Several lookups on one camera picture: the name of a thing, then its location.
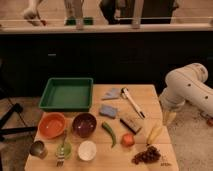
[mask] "dark cabinet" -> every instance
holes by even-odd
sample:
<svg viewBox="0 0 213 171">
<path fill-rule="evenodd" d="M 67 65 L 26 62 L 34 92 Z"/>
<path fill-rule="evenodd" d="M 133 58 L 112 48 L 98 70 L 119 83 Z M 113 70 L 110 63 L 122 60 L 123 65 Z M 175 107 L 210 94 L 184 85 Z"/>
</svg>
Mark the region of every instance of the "dark cabinet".
<svg viewBox="0 0 213 171">
<path fill-rule="evenodd" d="M 193 62 L 213 85 L 213 32 L 0 35 L 0 86 L 10 96 L 41 96 L 50 77 L 92 77 L 94 83 L 154 84 Z"/>
</svg>

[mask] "orange bowl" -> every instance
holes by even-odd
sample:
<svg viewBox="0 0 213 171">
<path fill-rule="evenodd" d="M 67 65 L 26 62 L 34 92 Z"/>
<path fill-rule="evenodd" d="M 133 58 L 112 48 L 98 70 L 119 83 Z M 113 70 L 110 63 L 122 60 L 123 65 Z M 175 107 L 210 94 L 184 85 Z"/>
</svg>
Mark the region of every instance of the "orange bowl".
<svg viewBox="0 0 213 171">
<path fill-rule="evenodd" d="M 51 112 L 46 114 L 39 122 L 38 130 L 46 139 L 55 138 L 63 133 L 66 128 L 66 118 L 62 113 Z"/>
</svg>

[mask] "white bowl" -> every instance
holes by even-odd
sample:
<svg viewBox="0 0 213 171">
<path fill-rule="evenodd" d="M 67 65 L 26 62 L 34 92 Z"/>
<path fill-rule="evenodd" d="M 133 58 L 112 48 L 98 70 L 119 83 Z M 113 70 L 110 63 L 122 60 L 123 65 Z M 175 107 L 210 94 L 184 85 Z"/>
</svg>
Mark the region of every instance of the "white bowl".
<svg viewBox="0 0 213 171">
<path fill-rule="evenodd" d="M 96 145 L 92 141 L 84 141 L 78 147 L 78 156 L 81 160 L 90 161 L 96 156 Z"/>
</svg>

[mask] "person's leg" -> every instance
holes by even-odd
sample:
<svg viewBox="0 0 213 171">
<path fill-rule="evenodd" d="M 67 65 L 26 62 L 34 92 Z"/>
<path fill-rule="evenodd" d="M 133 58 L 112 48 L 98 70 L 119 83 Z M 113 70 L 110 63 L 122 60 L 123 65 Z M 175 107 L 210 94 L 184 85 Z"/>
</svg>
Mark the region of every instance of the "person's leg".
<svg viewBox="0 0 213 171">
<path fill-rule="evenodd" d="M 99 7 L 103 13 L 104 18 L 109 24 L 118 24 L 118 20 L 115 19 L 115 1 L 116 0 L 101 0 Z"/>
</svg>

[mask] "blue sponge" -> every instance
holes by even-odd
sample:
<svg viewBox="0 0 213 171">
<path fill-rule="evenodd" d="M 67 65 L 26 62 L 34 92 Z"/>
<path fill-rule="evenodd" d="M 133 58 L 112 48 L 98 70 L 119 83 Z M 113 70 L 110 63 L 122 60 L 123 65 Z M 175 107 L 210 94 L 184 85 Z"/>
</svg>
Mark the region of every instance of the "blue sponge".
<svg viewBox="0 0 213 171">
<path fill-rule="evenodd" d="M 99 111 L 100 115 L 108 116 L 113 119 L 115 118 L 117 112 L 118 112 L 117 108 L 114 108 L 108 105 L 101 105 L 101 108 Z"/>
</svg>

